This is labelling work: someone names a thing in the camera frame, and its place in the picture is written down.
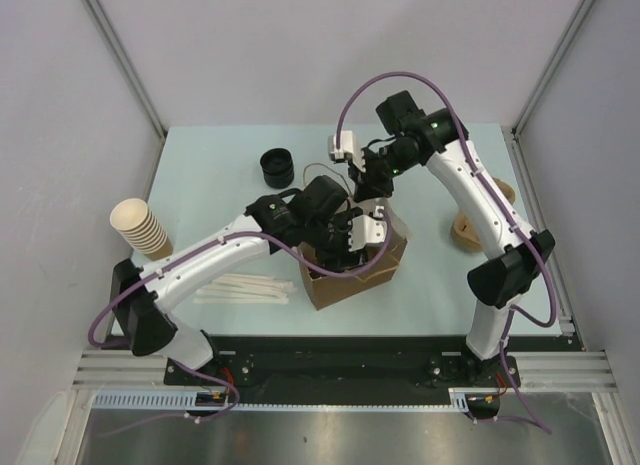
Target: cardboard box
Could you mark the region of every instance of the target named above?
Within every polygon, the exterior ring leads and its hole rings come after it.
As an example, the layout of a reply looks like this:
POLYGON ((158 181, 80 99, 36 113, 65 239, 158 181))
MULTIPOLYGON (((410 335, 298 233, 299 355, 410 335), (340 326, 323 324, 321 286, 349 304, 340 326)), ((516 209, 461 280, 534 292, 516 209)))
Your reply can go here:
MULTIPOLYGON (((407 246, 407 238, 400 235, 395 229, 391 230, 391 243, 380 261, 368 272, 353 278, 318 277, 312 278, 309 269, 300 264, 300 273, 304 288, 309 295, 311 303, 317 310, 322 310, 340 300, 349 298, 357 293, 388 282, 393 278, 400 266, 400 260, 407 246)), ((307 259, 316 262, 314 249, 303 243, 298 250, 307 259)), ((367 247, 369 258, 375 256, 377 248, 367 247)))

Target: stack of paper cups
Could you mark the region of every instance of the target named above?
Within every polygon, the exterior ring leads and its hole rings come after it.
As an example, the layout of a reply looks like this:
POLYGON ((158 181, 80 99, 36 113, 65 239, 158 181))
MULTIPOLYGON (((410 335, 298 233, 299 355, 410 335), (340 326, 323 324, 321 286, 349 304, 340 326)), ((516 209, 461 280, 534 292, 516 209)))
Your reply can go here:
POLYGON ((139 198, 120 202, 109 217, 111 226, 137 251, 151 260, 173 253, 173 245, 149 205, 139 198))

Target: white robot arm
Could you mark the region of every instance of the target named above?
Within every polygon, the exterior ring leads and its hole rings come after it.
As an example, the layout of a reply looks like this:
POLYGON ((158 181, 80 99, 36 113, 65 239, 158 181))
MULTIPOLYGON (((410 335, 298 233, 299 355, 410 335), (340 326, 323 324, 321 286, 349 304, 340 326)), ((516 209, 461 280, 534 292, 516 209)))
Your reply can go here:
POLYGON ((347 162, 349 176, 356 183, 356 202, 390 197, 393 178, 418 164, 426 166, 447 188, 471 220, 488 258, 468 275, 478 300, 466 345, 475 360, 494 359, 499 353, 510 306, 518 302, 540 273, 516 229, 529 238, 543 260, 548 258, 555 241, 546 230, 536 233, 511 206, 485 170, 464 130, 474 162, 474 167, 470 166, 448 110, 427 116, 404 91, 389 97, 376 112, 387 132, 393 135, 391 143, 374 152, 369 146, 360 147, 353 132, 344 131, 340 148, 335 136, 329 138, 329 157, 334 162, 347 162), (511 215, 514 225, 505 219, 486 184, 511 215))
POLYGON ((378 207, 368 215, 355 206, 338 212, 347 198, 335 181, 317 177, 303 191, 260 197, 222 230, 170 257, 142 268, 131 260, 116 265, 114 295, 139 286, 114 309, 133 354, 159 353, 192 369, 208 363, 214 352, 205 334, 173 310, 216 277, 279 251, 274 239, 286 247, 311 244, 329 273, 373 266, 364 248, 385 242, 384 212, 378 207), (369 233, 373 228, 376 233, 369 233))

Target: table surface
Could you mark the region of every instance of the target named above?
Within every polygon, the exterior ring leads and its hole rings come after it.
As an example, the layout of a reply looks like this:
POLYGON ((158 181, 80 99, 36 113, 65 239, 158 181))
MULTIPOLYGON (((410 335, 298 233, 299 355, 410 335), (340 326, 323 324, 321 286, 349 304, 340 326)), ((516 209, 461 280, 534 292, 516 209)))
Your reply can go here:
MULTIPOLYGON (((497 124, 467 124, 471 139, 493 176, 517 193, 515 208, 526 216, 502 132, 497 124)), ((380 125, 350 127, 360 141, 385 137, 380 125)), ((180 250, 221 229, 261 195, 273 193, 262 178, 259 158, 274 147, 288 148, 295 164, 292 184, 302 188, 311 162, 329 164, 327 137, 333 125, 172 127, 149 197, 149 205, 180 250)), ((346 167, 335 170, 346 175, 346 167)), ((308 180, 322 174, 309 170, 308 180)), ((298 264, 284 253, 234 272, 275 275, 294 283, 288 304, 195 304, 193 296, 175 314, 191 326, 217 335, 406 336, 464 335, 473 319, 475 297, 466 283, 484 255, 458 249, 449 236, 458 212, 453 198, 426 169, 395 180, 394 211, 411 229, 400 268, 389 283, 316 311, 300 279, 298 264)), ((134 254, 140 265, 146 259, 134 254)), ((522 300, 546 319, 549 304, 541 279, 522 300)), ((556 324, 541 329, 517 317, 512 334, 559 335, 556 324)))

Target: purple cable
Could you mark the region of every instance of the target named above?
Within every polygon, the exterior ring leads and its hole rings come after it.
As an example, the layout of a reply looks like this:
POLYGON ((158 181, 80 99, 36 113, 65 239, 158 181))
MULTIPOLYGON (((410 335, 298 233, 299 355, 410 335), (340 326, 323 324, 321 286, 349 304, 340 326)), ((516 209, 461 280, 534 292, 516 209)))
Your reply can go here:
MULTIPOLYGON (((242 238, 242 237, 257 237, 257 238, 262 238, 264 240, 267 240, 275 245, 277 245, 278 247, 280 247, 282 250, 284 250, 286 253, 288 253, 289 255, 291 255, 292 257, 294 257, 296 260, 298 260, 299 262, 303 263, 305 266, 307 266, 309 269, 314 270, 322 275, 326 275, 329 277, 334 277, 334 278, 353 278, 353 277, 357 277, 358 275, 361 275, 363 273, 366 273, 368 270, 370 270, 371 268, 373 268, 376 263, 378 263, 378 261, 380 260, 380 258, 382 258, 382 255, 386 252, 387 248, 389 248, 389 244, 391 243, 391 235, 392 233, 390 233, 391 231, 391 217, 389 216, 389 214, 386 211, 382 211, 382 216, 384 218, 384 221, 387 225, 387 233, 385 238, 384 238, 384 242, 382 243, 382 246, 380 247, 380 250, 378 250, 378 253, 376 253, 375 257, 373 257, 366 265, 363 265, 362 267, 356 269, 356 270, 350 270, 348 272, 343 272, 343 273, 336 273, 336 272, 332 272, 330 270, 325 270, 324 268, 321 268, 319 266, 317 266, 316 264, 310 262, 309 260, 307 260, 306 258, 298 255, 292 248, 290 248, 287 244, 285 244, 284 242, 278 240, 275 237, 272 237, 271 235, 267 235, 266 233, 262 233, 262 232, 236 232, 236 233, 231 233, 227 236, 224 237, 225 241, 228 240, 233 240, 235 238, 242 238)), ((161 270, 162 273, 167 273, 169 271, 171 271, 172 269, 174 269, 175 267, 182 265, 183 263, 191 260, 193 257, 200 255, 201 253, 205 252, 206 250, 209 250, 210 248, 213 248, 217 245, 220 244, 220 241, 218 239, 214 239, 210 242, 205 243, 204 245, 201 245, 200 247, 196 248, 195 250, 192 250, 191 252, 185 254, 184 256, 180 257, 179 259, 177 259, 176 261, 169 263, 167 265, 165 265, 161 270)), ((122 339, 122 340, 115 340, 113 342, 109 342, 109 343, 103 343, 103 342, 98 342, 94 335, 95 335, 95 331, 98 328, 98 325, 100 325, 100 322, 102 320, 104 320, 104 318, 109 314, 110 311, 112 311, 114 308, 116 308, 121 302, 122 300, 124 300, 125 298, 127 298, 128 296, 130 296, 133 292, 135 292, 136 290, 138 290, 139 288, 141 288, 142 286, 144 286, 145 284, 149 283, 150 281, 154 280, 158 278, 158 274, 157 273, 152 273, 151 275, 143 278, 142 280, 136 282, 135 284, 133 284, 132 286, 130 286, 129 288, 127 288, 124 292, 120 293, 117 297, 115 297, 113 300, 111 300, 109 302, 109 304, 98 314, 98 316, 93 320, 93 322, 91 323, 91 326, 89 327, 89 333, 88 333, 88 340, 89 343, 91 345, 93 345, 94 347, 100 348, 100 347, 113 347, 113 346, 117 346, 117 345, 125 345, 127 344, 127 340, 126 339, 122 339)), ((198 378, 202 378, 204 380, 209 380, 215 383, 219 383, 225 387, 227 387, 228 389, 230 389, 231 391, 233 391, 234 394, 234 402, 229 405, 228 407, 220 410, 219 412, 217 412, 215 415, 212 415, 211 417, 205 417, 205 418, 201 418, 200 422, 209 422, 211 420, 215 420, 217 418, 223 417, 225 415, 227 415, 229 412, 231 412, 231 410, 236 407, 238 405, 238 403, 240 403, 240 392, 238 392, 238 389, 236 387, 234 387, 233 385, 231 385, 229 382, 226 382, 224 380, 221 380, 219 378, 216 377, 212 377, 210 375, 206 375, 204 373, 198 372, 197 370, 193 370, 189 367, 187 367, 186 365, 180 363, 180 362, 175 362, 176 365, 178 365, 178 367, 180 367, 182 370, 184 370, 187 373, 190 373, 191 375, 198 377, 198 378)), ((125 425, 123 427, 117 428, 115 430, 111 430, 109 432, 106 433, 101 433, 98 434, 98 437, 102 437, 102 438, 106 438, 106 437, 110 437, 112 435, 118 434, 120 432, 124 432, 126 430, 130 430, 132 428, 136 428, 142 425, 146 425, 148 423, 151 422, 155 422, 156 420, 162 420, 165 418, 177 418, 177 417, 184 417, 184 414, 182 413, 163 413, 161 415, 156 415, 153 417, 149 417, 149 418, 145 418, 143 420, 140 420, 138 422, 135 423, 131 423, 129 425, 125 425)))
POLYGON ((495 417, 495 418, 476 418, 476 417, 473 416, 473 414, 471 412, 467 412, 466 415, 471 420, 473 420, 474 423, 476 423, 476 422, 478 422, 478 423, 520 422, 520 423, 528 423, 529 425, 533 425, 534 427, 540 428, 540 425, 538 423, 534 422, 533 420, 531 420, 530 418, 511 417, 511 416, 495 417))
MULTIPOLYGON (((175 364, 178 367, 180 367, 182 370, 184 370, 185 372, 190 373, 191 375, 194 375, 195 377, 202 378, 203 380, 209 380, 210 382, 218 383, 218 384, 226 387, 227 389, 229 389, 229 390, 231 390, 233 392, 234 400, 233 400, 232 404, 230 404, 229 406, 223 408, 219 412, 217 412, 217 413, 215 413, 215 414, 213 414, 213 415, 211 415, 209 417, 200 417, 199 423, 210 422, 211 420, 216 420, 218 418, 224 417, 229 412, 231 412, 231 410, 233 410, 238 405, 238 403, 240 403, 240 392, 238 392, 238 389, 236 387, 234 387, 233 385, 231 385, 231 383, 229 383, 229 382, 227 382, 225 380, 221 380, 221 379, 216 378, 216 377, 212 377, 211 375, 206 375, 206 374, 200 373, 200 372, 198 372, 196 370, 192 370, 191 368, 187 367, 186 365, 183 365, 180 362, 175 362, 175 364)), ((178 418, 178 417, 194 418, 193 416, 185 417, 184 413, 178 413, 178 412, 162 413, 160 415, 154 415, 153 417, 145 418, 143 420, 139 420, 137 422, 130 423, 129 425, 125 425, 123 427, 116 428, 115 430, 110 430, 110 431, 104 432, 104 433, 98 433, 96 436, 100 437, 100 438, 107 438, 107 437, 111 437, 113 435, 116 435, 118 433, 126 432, 127 430, 131 430, 132 428, 141 427, 143 425, 146 425, 148 423, 152 423, 152 422, 155 422, 155 421, 158 421, 158 420, 164 420, 165 418, 178 418)))
MULTIPOLYGON (((387 225, 387 231, 391 232, 391 217, 389 216, 389 214, 386 211, 382 211, 382 216, 384 218, 384 221, 387 225)), ((322 275, 326 275, 328 277, 333 277, 333 278, 353 278, 353 277, 357 277, 358 275, 362 275, 363 273, 368 272, 369 270, 371 270, 376 263, 378 263, 378 261, 382 258, 382 255, 387 251, 387 248, 389 248, 389 244, 391 243, 391 235, 392 233, 387 233, 386 236, 384 237, 384 242, 382 243, 382 246, 380 247, 380 250, 378 250, 378 253, 376 253, 375 257, 373 257, 368 263, 366 263, 365 265, 363 265, 360 268, 357 268, 355 270, 350 270, 348 272, 342 272, 342 273, 337 273, 337 272, 332 272, 330 270, 325 270, 322 267, 319 267, 318 265, 316 265, 315 263, 310 262, 309 260, 307 260, 306 258, 304 258, 301 255, 298 255, 295 250, 293 250, 291 247, 289 247, 287 244, 285 244, 284 242, 278 240, 275 237, 272 237, 271 235, 267 235, 266 233, 262 233, 262 232, 235 232, 235 233, 231 233, 227 236, 224 237, 225 241, 228 240, 233 240, 235 238, 243 238, 243 237, 257 237, 257 238, 262 238, 264 240, 267 240, 268 242, 273 243, 274 245, 277 245, 278 247, 280 247, 284 252, 288 253, 289 255, 291 255, 293 258, 295 258, 296 260, 298 260, 299 262, 301 262, 302 264, 304 264, 306 267, 308 267, 310 270, 313 270, 315 272, 318 272, 322 275)), ((205 252, 206 250, 209 250, 210 248, 215 247, 216 245, 219 245, 220 241, 218 239, 214 239, 210 242, 205 243, 204 245, 201 245, 200 247, 196 248, 195 250, 192 250, 191 252, 185 254, 184 256, 180 257, 179 259, 177 259, 174 262, 171 262, 167 265, 165 265, 164 267, 162 267, 162 273, 167 273, 169 271, 171 271, 172 269, 174 269, 175 267, 182 265, 183 263, 191 260, 193 257, 200 255, 202 252, 205 252)), ((96 347, 96 348, 100 348, 100 347, 114 347, 114 346, 118 346, 118 345, 126 345, 128 342, 126 339, 124 340, 115 340, 113 342, 109 342, 109 343, 104 343, 104 342, 98 342, 95 339, 95 331, 98 328, 98 326, 100 325, 100 322, 102 322, 102 320, 104 320, 104 318, 109 314, 110 311, 112 311, 114 308, 116 308, 125 298, 127 298, 129 295, 131 295, 133 292, 135 292, 136 290, 138 290, 139 288, 141 288, 142 286, 146 285, 147 283, 149 283, 150 281, 154 280, 158 278, 158 274, 157 273, 152 273, 151 275, 143 278, 142 280, 134 283, 132 286, 130 286, 129 288, 127 288, 124 292, 122 292, 120 295, 118 295, 117 297, 115 297, 113 300, 111 300, 109 302, 109 304, 98 314, 98 316, 93 320, 93 322, 91 323, 91 326, 89 327, 89 333, 88 333, 88 340, 89 343, 96 347)))
MULTIPOLYGON (((440 100, 442 100, 442 102, 444 103, 445 107, 447 108, 447 110, 449 110, 449 113, 451 114, 451 119, 453 121, 453 124, 455 126, 456 132, 458 134, 458 141, 460 142, 460 147, 462 148, 462 152, 464 154, 465 161, 469 165, 469 168, 471 168, 472 172, 477 172, 479 170, 479 168, 476 165, 476 162, 475 162, 475 160, 473 159, 473 157, 471 155, 471 150, 469 150, 469 146, 467 145, 467 141, 464 138, 464 132, 462 130, 462 123, 460 123, 460 119, 458 118, 458 115, 455 113, 455 111, 453 109, 453 106, 451 105, 451 102, 449 102, 449 99, 447 99, 447 97, 442 92, 442 90, 440 90, 433 82, 431 82, 429 79, 423 77, 422 75, 418 75, 417 73, 413 73, 413 72, 387 72, 387 73, 383 73, 383 74, 380 74, 378 76, 373 77, 372 79, 370 79, 367 82, 365 82, 360 88, 358 88, 355 91, 355 93, 351 96, 351 98, 349 98, 349 100, 347 100, 347 103, 345 104, 344 108, 342 109, 342 112, 340 113, 340 118, 338 119, 338 126, 336 128, 336 149, 340 150, 340 139, 341 139, 341 135, 342 135, 342 127, 344 125, 344 121, 345 121, 345 118, 347 116, 347 112, 349 111, 349 108, 351 108, 351 105, 353 105, 353 103, 362 94, 362 92, 364 92, 371 85, 373 85, 376 82, 379 82, 380 80, 384 80, 386 78, 392 78, 392 77, 405 77, 405 78, 412 78, 414 80, 417 80, 417 81, 419 81, 421 83, 424 83, 431 90, 433 90, 438 95, 438 97, 440 97, 440 100)), ((507 365, 506 354, 505 354, 505 351, 504 351, 504 343, 505 343, 507 337, 509 336, 509 330, 511 328, 511 323, 513 322, 513 313, 514 313, 514 311, 517 311, 517 312, 521 313, 527 319, 529 319, 531 322, 535 323, 539 327, 550 328, 556 322, 557 313, 558 313, 558 305, 556 303, 556 297, 555 297, 555 293, 554 293, 554 290, 553 290, 553 282, 551 280, 551 275, 549 274, 549 271, 547 270, 547 267, 545 266, 544 261, 542 260, 542 257, 540 256, 540 253, 538 253, 538 250, 536 250, 536 248, 533 246, 533 244, 529 240, 529 237, 527 237, 524 234, 524 232, 522 230, 520 230, 520 228, 518 227, 515 219, 513 218, 511 213, 509 212, 509 209, 507 208, 507 206, 503 202, 500 194, 494 190, 493 185, 483 176, 482 173, 477 173, 476 176, 480 180, 480 183, 482 183, 483 187, 487 190, 487 192, 489 193, 489 195, 491 196, 491 198, 493 199, 495 204, 498 206, 498 208, 500 209, 502 214, 504 215, 504 217, 505 217, 507 223, 509 224, 509 226, 512 227, 512 229, 515 231, 515 233, 518 236, 518 238, 520 238, 520 240, 522 240, 522 242, 525 244, 527 249, 531 252, 531 255, 533 255, 533 258, 534 258, 534 260, 536 262, 536 265, 537 265, 538 269, 540 270, 540 273, 542 274, 542 277, 544 279, 544 283, 545 283, 545 286, 547 288, 547 293, 549 295, 549 306, 550 306, 550 309, 551 309, 550 310, 550 315, 549 315, 549 320, 546 321, 546 322, 543 322, 543 321, 535 318, 533 315, 531 315, 529 312, 527 312, 523 308, 519 307, 518 305, 512 305, 511 306, 511 310, 509 311, 509 316, 507 318, 506 326, 504 328, 504 331, 502 332, 502 340, 500 342, 500 360, 502 362, 502 366, 505 369, 505 373, 507 375, 507 378, 509 379, 509 382, 511 383, 511 386, 513 387, 514 391, 516 392, 516 395, 520 399, 520 402, 522 403, 524 408, 527 410, 529 415, 533 418, 533 420, 529 420, 529 419, 523 418, 523 417, 501 417, 501 418, 498 418, 497 420, 512 421, 512 422, 513 421, 525 422, 525 423, 536 425, 537 427, 541 428, 542 430, 544 430, 547 433, 551 433, 551 430, 549 429, 549 427, 544 425, 544 423, 542 423, 542 421, 533 412, 533 410, 531 409, 529 404, 526 402, 524 396, 522 395, 522 392, 520 392, 520 389, 518 388, 517 384, 515 383, 515 380, 508 373, 508 368, 509 367, 507 365)), ((479 420, 479 421, 491 421, 491 422, 493 422, 493 421, 496 421, 496 420, 488 419, 488 420, 479 420)))

